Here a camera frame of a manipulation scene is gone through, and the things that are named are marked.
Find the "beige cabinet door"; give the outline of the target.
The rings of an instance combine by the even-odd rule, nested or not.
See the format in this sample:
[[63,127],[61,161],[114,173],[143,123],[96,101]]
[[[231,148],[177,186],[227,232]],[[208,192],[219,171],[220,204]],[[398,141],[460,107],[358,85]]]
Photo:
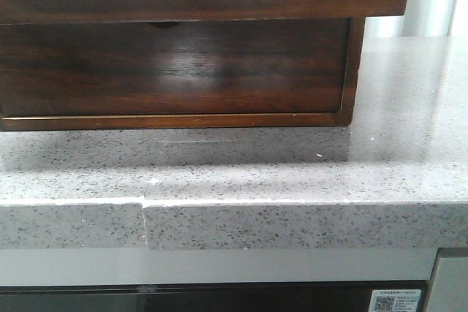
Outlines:
[[426,311],[467,311],[466,248],[439,250]]

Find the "black under-counter appliance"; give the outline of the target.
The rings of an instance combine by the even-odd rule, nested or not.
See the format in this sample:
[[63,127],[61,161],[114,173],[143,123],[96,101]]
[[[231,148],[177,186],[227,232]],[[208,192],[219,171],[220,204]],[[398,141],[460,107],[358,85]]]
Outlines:
[[420,289],[425,281],[341,283],[3,286],[2,311],[368,311],[373,290]]

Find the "white QR code sticker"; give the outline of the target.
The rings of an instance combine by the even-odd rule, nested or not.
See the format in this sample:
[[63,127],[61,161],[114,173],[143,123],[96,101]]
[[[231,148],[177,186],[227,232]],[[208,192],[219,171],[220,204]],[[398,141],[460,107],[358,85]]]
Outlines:
[[368,312],[416,312],[421,295],[420,289],[373,290]]

